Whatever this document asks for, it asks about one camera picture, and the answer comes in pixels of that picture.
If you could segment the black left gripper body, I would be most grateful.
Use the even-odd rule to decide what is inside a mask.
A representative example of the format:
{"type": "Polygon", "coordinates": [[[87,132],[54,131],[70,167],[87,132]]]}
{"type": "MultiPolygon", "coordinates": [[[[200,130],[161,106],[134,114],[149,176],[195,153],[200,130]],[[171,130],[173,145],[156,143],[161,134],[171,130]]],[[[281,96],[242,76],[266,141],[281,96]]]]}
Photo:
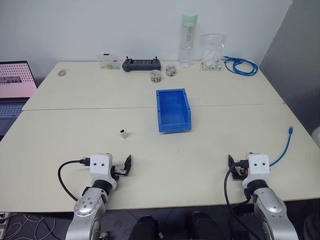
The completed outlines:
{"type": "Polygon", "coordinates": [[[116,169],[115,166],[111,167],[111,177],[118,181],[120,176],[127,176],[128,170],[127,169],[116,169]]]}

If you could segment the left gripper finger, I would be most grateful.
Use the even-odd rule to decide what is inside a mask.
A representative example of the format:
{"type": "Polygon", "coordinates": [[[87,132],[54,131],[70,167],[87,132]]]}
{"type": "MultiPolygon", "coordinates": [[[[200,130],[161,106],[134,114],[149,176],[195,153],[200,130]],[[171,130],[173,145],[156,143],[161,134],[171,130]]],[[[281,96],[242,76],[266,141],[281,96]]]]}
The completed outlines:
{"type": "Polygon", "coordinates": [[[127,176],[130,172],[130,169],[131,169],[131,165],[132,165],[132,157],[131,155],[129,155],[126,160],[125,160],[125,163],[124,163],[124,175],[127,176]]]}

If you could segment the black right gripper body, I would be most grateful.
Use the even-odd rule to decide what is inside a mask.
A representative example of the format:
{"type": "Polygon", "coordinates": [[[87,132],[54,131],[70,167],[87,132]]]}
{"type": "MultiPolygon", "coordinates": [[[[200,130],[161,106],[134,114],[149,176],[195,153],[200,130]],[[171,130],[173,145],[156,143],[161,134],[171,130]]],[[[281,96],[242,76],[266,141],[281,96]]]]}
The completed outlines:
{"type": "Polygon", "coordinates": [[[247,159],[235,162],[235,172],[231,172],[232,179],[243,181],[248,176],[249,161],[247,159]]]}

